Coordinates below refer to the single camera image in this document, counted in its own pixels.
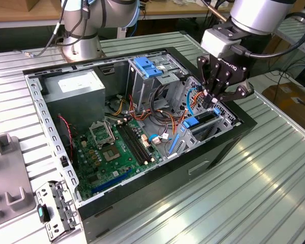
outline desk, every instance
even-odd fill
[[[229,12],[230,7],[220,7],[220,12]],[[0,8],[0,28],[56,25],[60,16],[59,0],[40,0],[29,12]],[[146,19],[189,18],[205,16],[207,8],[197,4],[179,6],[173,1],[149,2]]]
[[[107,56],[168,46],[194,65],[205,54],[179,32],[102,41]],[[55,47],[38,58],[0,53],[0,133],[19,138],[33,191],[61,176],[21,71],[64,62]],[[302,243],[305,131],[257,93],[237,104],[258,124],[220,164],[94,243]],[[1,225],[0,243],[49,244],[36,209]],[[77,228],[57,243],[84,243],[84,235]]]

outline metal bracket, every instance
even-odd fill
[[[49,214],[49,221],[45,223],[45,229],[51,242],[73,231],[75,226],[80,223],[78,212],[64,180],[45,183],[36,190],[36,196],[39,205],[45,206]]]

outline aluminum workbench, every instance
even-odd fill
[[[291,45],[295,44],[305,33],[305,24],[294,18],[286,19],[276,30],[276,35]],[[298,48],[305,53],[305,42]]]
[[[102,42],[108,56],[167,46],[195,65],[204,53],[178,32]],[[21,71],[64,62],[56,48],[33,59],[0,53],[0,133],[19,138],[33,191],[61,178]],[[302,243],[305,131],[257,93],[237,103],[258,124],[222,163],[95,243]],[[0,240],[49,243],[36,209],[1,225]],[[58,243],[84,242],[78,228]]]

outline red wire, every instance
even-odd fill
[[[69,140],[70,140],[70,157],[71,157],[71,160],[72,160],[72,136],[71,136],[71,131],[70,131],[70,127],[69,127],[69,124],[68,122],[61,116],[61,115],[58,115],[57,116],[58,118],[62,119],[63,122],[66,124],[67,126],[67,129],[68,129],[68,133],[69,133]]]

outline ram slot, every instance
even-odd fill
[[[144,165],[144,162],[146,161],[151,161],[151,157],[148,155],[146,150],[143,148],[143,145],[141,145],[133,131],[127,125],[118,126],[117,130],[140,166]]]

